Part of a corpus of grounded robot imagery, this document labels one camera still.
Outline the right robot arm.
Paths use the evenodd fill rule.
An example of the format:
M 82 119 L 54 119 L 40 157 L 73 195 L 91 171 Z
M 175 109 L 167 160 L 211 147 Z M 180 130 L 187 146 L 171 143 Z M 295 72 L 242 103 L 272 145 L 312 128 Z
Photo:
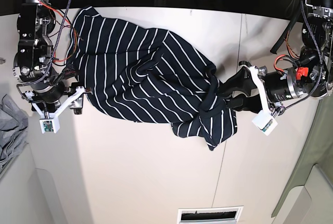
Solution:
M 58 10 L 50 0 L 21 0 L 17 19 L 19 42 L 14 58 L 13 74 L 19 81 L 17 90 L 43 118 L 59 110 L 62 96 L 72 96 L 76 85 L 66 87 L 64 81 L 77 72 L 70 63 L 78 48 L 79 34 L 67 17 L 67 10 Z M 63 29 L 73 36 L 73 49 L 66 57 L 56 57 Z

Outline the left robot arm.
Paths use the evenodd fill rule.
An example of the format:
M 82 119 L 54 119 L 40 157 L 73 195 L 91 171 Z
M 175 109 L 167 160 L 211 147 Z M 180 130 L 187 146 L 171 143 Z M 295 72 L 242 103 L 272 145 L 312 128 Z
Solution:
M 299 54 L 288 43 L 297 18 L 303 18 Z M 298 11 L 271 48 L 277 53 L 286 43 L 287 54 L 275 58 L 274 71 L 239 62 L 240 70 L 218 90 L 229 108 L 259 113 L 283 114 L 284 101 L 300 103 L 309 97 L 322 98 L 332 93 L 332 0 L 300 0 Z

